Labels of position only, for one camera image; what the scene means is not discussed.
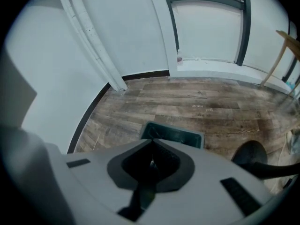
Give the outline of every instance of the curved white wall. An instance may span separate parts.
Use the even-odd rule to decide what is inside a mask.
[[[83,0],[122,76],[167,70],[165,44],[152,0]]]
[[[83,1],[121,75],[171,70],[168,61],[177,66],[173,27],[165,0]],[[85,53],[60,1],[30,4],[34,6],[23,10],[6,40],[8,55],[37,92],[22,127],[46,142],[57,144],[66,153],[79,121],[106,81]],[[173,9],[178,11],[175,18],[186,56],[232,62],[240,31],[240,11],[205,2],[182,5],[174,5]],[[269,71],[283,43],[275,30],[287,31],[287,14],[277,0],[251,0],[251,5],[250,41],[244,63]],[[275,76],[281,79],[286,74],[292,58],[287,50]],[[205,69],[210,69],[209,64],[203,64]],[[222,65],[227,73],[236,68],[241,72],[242,68],[250,69]],[[289,81],[294,81],[298,72],[299,64]],[[260,73],[256,81],[264,77]],[[189,74],[203,75],[193,70]]]
[[[37,92],[22,127],[66,153],[81,118],[106,81],[92,67],[61,9],[26,7],[7,37],[6,49]]]
[[[251,30],[244,65],[268,72],[284,42],[276,30],[287,33],[288,28],[287,12],[278,0],[251,0]],[[273,76],[282,79],[292,57],[287,49]]]

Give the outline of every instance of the teal container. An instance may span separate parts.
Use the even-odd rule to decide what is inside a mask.
[[[200,149],[204,147],[204,133],[189,131],[157,122],[147,122],[141,131],[140,139],[154,138],[174,141]]]

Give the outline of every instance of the wooden chair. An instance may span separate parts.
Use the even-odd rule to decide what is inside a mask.
[[[270,78],[270,76],[272,75],[272,73],[274,72],[274,70],[276,69],[278,63],[280,62],[283,54],[285,53],[285,49],[288,47],[292,53],[295,55],[296,59],[298,61],[300,61],[300,42],[298,42],[296,39],[292,38],[290,35],[288,35],[286,32],[283,31],[278,31],[276,30],[276,32],[281,35],[285,41],[282,45],[282,48],[280,50],[280,53],[273,65],[273,67],[271,68],[271,70],[269,71],[269,73],[267,74],[267,76],[265,77],[265,79],[261,82],[260,86],[263,86],[267,80]],[[300,80],[297,82],[297,84],[295,84],[295,87],[293,88],[293,90],[289,93],[289,96],[294,92],[294,90],[296,89],[296,87],[299,85]]]

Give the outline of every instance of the white pipe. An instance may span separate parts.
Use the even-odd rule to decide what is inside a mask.
[[[78,15],[78,18],[87,34],[88,40],[92,44],[98,56],[103,61],[104,65],[116,81],[116,83],[121,87],[122,90],[127,89],[127,85],[119,74],[117,68],[115,67],[113,61],[109,57],[105,47],[103,46],[95,27],[90,19],[88,12],[85,9],[83,0],[72,0],[75,11]]]
[[[60,1],[62,3],[62,6],[63,6],[64,10],[67,13],[67,16],[68,16],[74,30],[76,31],[76,34],[78,35],[79,39],[81,40],[81,42],[82,42],[84,48],[86,49],[87,53],[90,55],[90,57],[95,62],[97,68],[100,69],[100,72],[105,77],[105,79],[107,79],[107,81],[109,82],[109,84],[111,85],[111,87],[114,90],[116,90],[116,91],[120,90],[121,87],[119,87],[117,85],[117,83],[113,80],[111,75],[107,72],[104,64],[101,61],[101,59],[96,54],[96,52],[92,48],[90,42],[88,41],[88,39],[87,39],[87,37],[86,37],[82,27],[81,27],[76,15],[75,15],[75,12],[72,8],[72,5],[71,5],[70,1],[69,0],[60,0]]]

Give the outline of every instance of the wooden floor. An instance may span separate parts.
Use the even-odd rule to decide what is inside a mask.
[[[286,132],[300,121],[300,107],[283,93],[215,78],[158,77],[126,83],[127,91],[110,88],[100,100],[76,152],[136,141],[147,121],[157,121],[205,133],[204,148],[227,159],[244,142],[257,140],[269,164],[295,162],[283,146]]]

